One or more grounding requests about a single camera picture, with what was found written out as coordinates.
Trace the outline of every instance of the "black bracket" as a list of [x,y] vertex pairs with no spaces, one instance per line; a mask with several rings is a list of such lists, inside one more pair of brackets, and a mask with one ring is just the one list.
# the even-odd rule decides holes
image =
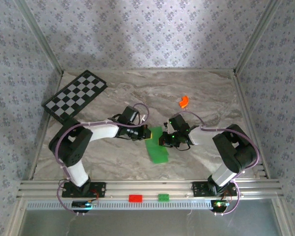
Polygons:
[[[54,155],[60,137],[69,128],[76,124],[79,124],[79,122],[77,122],[74,118],[69,119],[55,135],[55,137],[53,137],[53,139],[50,141],[48,148],[53,152]],[[58,150],[58,157],[64,162],[66,167],[73,166],[81,160],[92,137],[92,134],[92,131],[80,126],[69,132],[64,137]],[[69,136],[75,138],[74,141],[70,141]]]
[[91,182],[89,191],[82,193],[78,191],[77,187],[72,182],[67,182],[63,186],[63,198],[96,198],[96,193],[99,198],[105,197],[106,183],[105,182]]
[[[247,136],[237,124],[231,124],[227,128]],[[238,134],[224,131],[212,139],[225,166],[233,173],[240,173],[257,158],[257,153],[251,143]]]
[[[192,182],[192,191],[194,197],[214,197],[214,193],[210,191],[210,188],[208,186],[208,181],[199,181],[199,182]],[[225,195],[226,197],[236,197],[237,191],[236,186],[234,183],[229,183],[225,187],[224,193],[221,195]]]

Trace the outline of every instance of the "patterned wallpaper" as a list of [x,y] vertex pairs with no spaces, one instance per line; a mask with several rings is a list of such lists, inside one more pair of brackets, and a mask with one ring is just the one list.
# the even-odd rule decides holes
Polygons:
[[64,70],[234,68],[268,0],[27,0]]
[[28,173],[46,116],[41,102],[55,90],[53,72],[13,1],[0,4],[0,235]]
[[295,0],[283,1],[240,79],[295,223]]

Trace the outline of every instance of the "orange block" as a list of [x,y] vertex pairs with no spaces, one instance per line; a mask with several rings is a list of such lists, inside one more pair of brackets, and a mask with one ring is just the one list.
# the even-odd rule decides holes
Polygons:
[[184,97],[182,97],[182,101],[179,102],[179,105],[183,109],[183,108],[185,108],[188,105],[188,103],[189,103],[188,96],[184,96]]

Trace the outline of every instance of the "green block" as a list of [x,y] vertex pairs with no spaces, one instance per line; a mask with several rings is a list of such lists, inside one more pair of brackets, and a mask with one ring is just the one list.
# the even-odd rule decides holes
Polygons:
[[147,152],[154,164],[168,162],[168,152],[166,147],[158,145],[158,139],[162,136],[162,127],[150,128],[152,138],[145,140]]
[[159,194],[158,201],[159,202],[169,202],[169,194]]

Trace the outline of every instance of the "orange object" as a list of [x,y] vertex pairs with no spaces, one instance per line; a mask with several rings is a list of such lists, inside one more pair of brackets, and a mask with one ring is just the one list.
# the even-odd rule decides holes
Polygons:
[[142,203],[143,202],[143,195],[129,195],[129,202],[130,203]]
[[182,97],[182,101],[179,102],[179,105],[181,108],[185,108],[189,103],[189,97],[188,96],[184,96]]

